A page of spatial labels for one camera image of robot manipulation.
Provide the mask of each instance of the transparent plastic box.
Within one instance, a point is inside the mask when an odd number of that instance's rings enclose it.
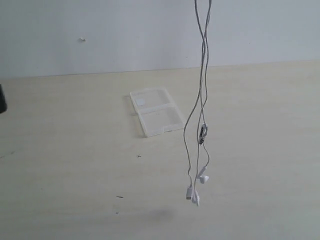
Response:
[[[146,137],[185,126],[180,110],[164,87],[130,92],[130,97]]]

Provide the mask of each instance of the white wall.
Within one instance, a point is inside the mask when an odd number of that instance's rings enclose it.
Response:
[[[319,9],[214,0],[210,65],[320,59]],[[193,0],[0,0],[0,78],[196,67],[200,47]]]

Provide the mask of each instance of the plastic case lid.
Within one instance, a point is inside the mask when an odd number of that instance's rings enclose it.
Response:
[[[164,87],[130,92],[146,137],[182,129],[184,118]]]

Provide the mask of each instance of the earphones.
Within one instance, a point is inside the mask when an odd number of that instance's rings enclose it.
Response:
[[[200,24],[199,13],[198,13],[198,1],[194,0],[195,15],[196,15],[197,24],[198,24],[199,31],[200,31],[201,38],[202,38],[201,68],[200,68],[199,90],[198,90],[197,98],[196,98],[195,104],[191,110],[191,113],[185,123],[184,129],[183,129],[183,140],[184,140],[184,145],[185,145],[185,149],[186,149],[186,153],[187,153],[187,157],[188,157],[188,163],[189,163],[189,168],[187,170],[187,174],[190,179],[190,184],[186,190],[186,199],[191,200],[191,202],[196,204],[197,206],[200,205],[200,196],[196,190],[196,183],[197,183],[197,180],[199,180],[201,184],[205,184],[209,180],[209,176],[204,175],[204,172],[207,169],[209,162],[210,162],[210,155],[209,155],[209,153],[206,149],[206,146],[205,146],[205,138],[208,133],[208,126],[205,121],[205,112],[204,112],[204,107],[205,107],[207,99],[208,99],[207,69],[208,69],[208,63],[209,63],[209,45],[208,45],[208,38],[207,38],[207,28],[208,28],[209,21],[210,21],[210,11],[211,11],[211,5],[212,5],[212,0],[208,0],[208,1],[209,1],[209,7],[208,7],[207,15],[206,15],[205,28],[204,28],[204,32],[203,32],[201,24]],[[204,100],[204,102],[203,102],[203,93],[202,93],[203,78],[204,78],[204,87],[205,87],[205,100]],[[186,141],[186,129],[187,129],[187,125],[190,121],[190,118],[193,115],[193,113],[198,105],[199,100],[200,100],[200,105],[201,105],[201,112],[200,112],[200,116],[198,119],[197,132],[196,132],[197,160],[196,160],[196,175],[195,175],[195,178],[193,181],[193,178],[190,174],[192,165],[191,165],[190,154],[189,154],[187,141]],[[203,120],[203,124],[202,124],[201,130],[199,132],[201,118]],[[207,163],[200,171],[198,171],[200,147],[203,147],[203,149],[205,150],[205,152],[207,154]]]

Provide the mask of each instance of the light wood surface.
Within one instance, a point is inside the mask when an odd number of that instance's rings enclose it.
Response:
[[[185,200],[182,130],[144,138],[128,97],[166,87],[187,117],[198,77],[193,68],[2,80],[0,239],[320,239],[320,61],[209,69],[200,207]]]

